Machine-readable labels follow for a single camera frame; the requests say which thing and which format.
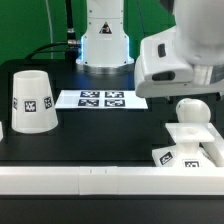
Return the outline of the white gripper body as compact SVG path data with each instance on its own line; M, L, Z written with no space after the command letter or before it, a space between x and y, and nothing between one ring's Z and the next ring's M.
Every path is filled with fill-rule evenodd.
M174 50L175 28L144 38L134 70L141 98L224 93L224 66L199 68Z

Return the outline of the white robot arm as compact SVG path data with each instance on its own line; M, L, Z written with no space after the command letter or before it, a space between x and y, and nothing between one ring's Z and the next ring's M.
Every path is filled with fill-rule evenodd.
M86 0L87 30L77 66L115 73L134 66L142 98L224 92L224 0L157 0L175 25L141 41L129 56L123 30L124 0Z

